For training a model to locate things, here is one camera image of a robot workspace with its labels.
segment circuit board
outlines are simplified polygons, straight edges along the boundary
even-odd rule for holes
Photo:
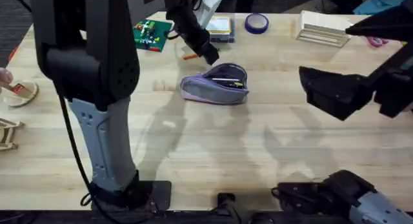
[[[143,20],[134,27],[136,48],[162,52],[166,43],[165,32],[172,27],[171,23]]]

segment orange pen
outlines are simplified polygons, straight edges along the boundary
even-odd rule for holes
[[[183,59],[187,60],[187,59],[193,59],[193,58],[196,58],[196,57],[198,57],[198,55],[193,53],[193,54],[183,56]]]

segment gray pencil case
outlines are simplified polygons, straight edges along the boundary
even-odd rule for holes
[[[182,79],[183,99],[217,105],[242,104],[247,100],[247,72],[244,68],[224,63],[202,74]]]

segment table surface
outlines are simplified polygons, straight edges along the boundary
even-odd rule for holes
[[[164,19],[157,13],[152,19]],[[208,69],[204,59],[183,61],[184,42],[162,53],[138,50],[141,79],[129,111],[131,151],[141,179],[169,180],[173,210],[215,207],[216,194],[234,192],[247,207],[278,209],[270,189],[282,181],[321,180],[339,169],[375,184],[397,206],[413,210],[413,117],[389,119],[369,104],[345,122],[308,105],[300,65],[368,75],[401,44],[375,49],[364,37],[342,48],[295,40],[298,15],[268,14],[262,35],[243,29],[236,15],[237,43],[222,44],[221,62],[248,71],[248,103],[214,106],[184,101],[176,86],[183,76]],[[363,16],[347,16],[353,23]],[[75,164],[58,98],[37,66],[29,30],[8,69],[33,79],[40,93],[29,105],[0,116],[22,121],[17,150],[0,153],[0,209],[81,210],[86,188]],[[91,166],[79,125],[70,115],[83,163]]]

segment blue tape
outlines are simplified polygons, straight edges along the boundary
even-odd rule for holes
[[[262,34],[268,30],[270,21],[262,14],[250,14],[245,19],[245,29],[251,34]]]

